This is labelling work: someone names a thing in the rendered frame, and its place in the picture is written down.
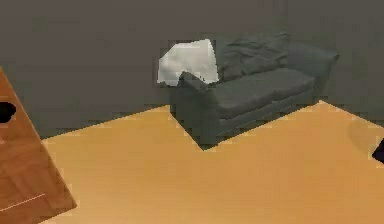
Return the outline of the white pillow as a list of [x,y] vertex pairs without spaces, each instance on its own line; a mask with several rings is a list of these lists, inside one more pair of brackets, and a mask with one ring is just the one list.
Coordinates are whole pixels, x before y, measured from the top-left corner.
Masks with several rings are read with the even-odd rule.
[[205,84],[219,81],[216,56],[209,39],[175,44],[159,59],[157,82],[176,86],[183,72]]

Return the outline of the dark grey sofa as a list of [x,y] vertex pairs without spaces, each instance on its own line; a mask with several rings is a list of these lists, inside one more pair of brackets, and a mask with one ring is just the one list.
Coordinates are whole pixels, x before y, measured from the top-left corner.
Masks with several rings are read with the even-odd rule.
[[203,83],[181,74],[170,113],[205,150],[219,142],[316,104],[339,54],[289,41],[285,66],[237,79]]

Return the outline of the dark grey cushion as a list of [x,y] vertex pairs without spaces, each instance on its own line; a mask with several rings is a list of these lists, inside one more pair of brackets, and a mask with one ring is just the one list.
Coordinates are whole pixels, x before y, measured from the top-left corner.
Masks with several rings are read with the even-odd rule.
[[287,63],[290,35],[286,32],[213,39],[219,81],[271,71]]

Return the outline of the brown wooden door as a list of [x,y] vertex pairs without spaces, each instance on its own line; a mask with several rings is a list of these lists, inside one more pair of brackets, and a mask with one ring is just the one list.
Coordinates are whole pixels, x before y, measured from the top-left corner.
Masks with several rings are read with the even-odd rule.
[[77,207],[5,72],[0,68],[0,224],[39,224]]

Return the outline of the black object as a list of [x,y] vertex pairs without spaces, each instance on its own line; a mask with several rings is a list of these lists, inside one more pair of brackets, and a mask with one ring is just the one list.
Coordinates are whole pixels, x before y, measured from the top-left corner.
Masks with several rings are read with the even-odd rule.
[[384,164],[384,138],[381,140],[379,145],[376,147],[374,152],[372,153],[372,157]]

